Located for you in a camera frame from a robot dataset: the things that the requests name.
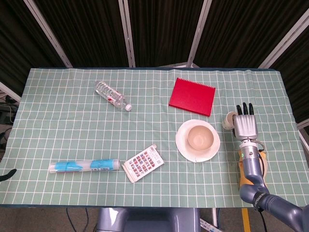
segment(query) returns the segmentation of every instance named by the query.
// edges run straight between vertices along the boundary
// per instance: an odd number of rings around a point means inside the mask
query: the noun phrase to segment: white frame pole
[[[13,98],[15,101],[20,102],[21,97],[12,91],[10,88],[8,88],[5,84],[0,82],[0,89],[5,92],[7,95],[9,95],[11,98]]]
[[[126,53],[129,62],[129,67],[135,67],[129,5],[127,0],[118,0],[118,3],[119,3],[122,28],[124,30]]]
[[[27,5],[28,9],[32,13],[35,20],[40,25],[41,29],[43,30],[44,34],[48,38],[49,42],[52,44],[58,55],[60,56],[61,60],[63,61],[64,65],[67,68],[72,68],[72,64],[69,61],[67,55],[63,51],[59,41],[56,39],[54,33],[50,29],[49,25],[47,24],[46,20],[44,19],[43,15],[41,14],[40,10],[38,9],[37,5],[34,3],[33,0],[24,0],[24,3]]]
[[[194,39],[193,39],[190,54],[189,54],[189,58],[188,58],[188,62],[187,62],[187,68],[192,66],[195,54],[197,52],[197,47],[198,47],[199,41],[201,39],[205,23],[206,23],[208,12],[209,12],[209,9],[211,7],[211,2],[212,2],[212,0],[204,0],[202,10],[201,10],[201,14],[199,15],[199,19],[198,19],[198,23],[197,23],[197,29],[195,31]]]
[[[303,129],[304,127],[307,127],[307,126],[309,126],[309,118],[308,119],[306,119],[306,120],[304,120],[304,121],[302,121],[302,122],[300,122],[300,123],[297,123],[297,129]]]
[[[278,45],[272,50],[272,52],[261,63],[259,69],[268,69],[281,55],[282,53],[297,39],[297,37],[308,27],[309,25],[309,9],[301,16],[301,18],[294,24]]]
[[[215,227],[218,227],[218,223],[217,223],[217,209],[216,208],[211,208],[211,214],[212,214],[212,224]]]
[[[298,131],[298,134],[299,134],[299,138],[300,138],[301,143],[303,144],[306,152],[309,154],[309,145],[308,145],[307,141],[305,140],[304,136],[301,134],[300,131]]]

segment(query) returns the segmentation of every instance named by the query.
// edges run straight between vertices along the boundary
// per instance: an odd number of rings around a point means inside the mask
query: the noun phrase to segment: white ceramic cup
[[[192,148],[198,151],[205,151],[212,146],[214,136],[207,127],[195,126],[190,129],[187,139]]]
[[[222,122],[222,126],[225,130],[231,130],[234,128],[233,116],[238,115],[236,112],[229,112]]]

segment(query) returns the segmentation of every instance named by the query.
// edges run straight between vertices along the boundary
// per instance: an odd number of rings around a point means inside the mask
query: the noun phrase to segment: red notebook
[[[216,88],[177,78],[169,105],[210,116]]]

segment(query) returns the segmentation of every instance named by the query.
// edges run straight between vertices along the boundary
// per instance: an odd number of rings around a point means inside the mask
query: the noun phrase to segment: plastic water bottle
[[[132,105],[128,104],[125,97],[119,93],[118,91],[112,89],[105,82],[100,81],[97,83],[96,92],[108,100],[111,104],[113,104],[117,108],[123,108],[127,111],[132,109]]]

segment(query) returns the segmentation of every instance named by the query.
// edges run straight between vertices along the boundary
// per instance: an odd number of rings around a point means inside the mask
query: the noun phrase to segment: robotic arm
[[[296,232],[309,232],[309,205],[301,209],[287,200],[269,193],[261,172],[259,150],[257,147],[257,126],[253,106],[246,103],[237,105],[237,116],[233,116],[234,135],[241,141],[240,151],[243,161],[245,178],[253,185],[244,184],[240,187],[240,197],[243,201],[253,204],[259,212],[266,210],[271,215],[291,227]]]

